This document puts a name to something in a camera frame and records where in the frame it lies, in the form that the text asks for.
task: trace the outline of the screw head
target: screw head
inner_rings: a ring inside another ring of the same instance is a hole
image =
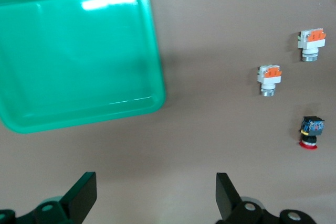
[[[301,220],[301,217],[296,212],[289,212],[288,217],[292,220],[299,221]]]
[[[256,210],[256,207],[255,207],[253,204],[251,204],[251,203],[246,203],[246,204],[245,204],[245,208],[246,208],[247,210],[249,210],[249,211],[254,211],[254,210]]]

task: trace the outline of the tray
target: tray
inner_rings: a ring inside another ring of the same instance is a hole
[[[165,100],[149,0],[0,0],[0,116],[31,133]]]

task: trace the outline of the electrical component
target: electrical component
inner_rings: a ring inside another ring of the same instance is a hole
[[[259,68],[258,82],[261,83],[260,91],[265,97],[272,97],[275,94],[275,84],[281,82],[279,65],[264,65]]]
[[[309,150],[317,149],[316,136],[322,134],[324,129],[324,120],[317,116],[304,116],[301,125],[300,145]]]
[[[302,48],[302,61],[316,61],[319,47],[324,47],[326,34],[322,28],[301,31],[298,48]]]

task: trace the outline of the white plastic housing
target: white plastic housing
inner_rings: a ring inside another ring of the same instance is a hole
[[[326,34],[322,28],[301,31],[298,48],[302,48],[302,61],[316,61],[319,47],[324,47]]]
[[[281,70],[279,65],[260,66],[257,81],[261,83],[260,91],[265,97],[275,94],[276,83],[281,82]]]

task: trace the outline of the metal threaded base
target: metal threaded base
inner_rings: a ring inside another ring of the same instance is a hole
[[[261,89],[261,94],[265,97],[272,97],[275,94],[275,89]]]
[[[302,55],[302,61],[305,62],[317,61],[317,56],[318,55]]]

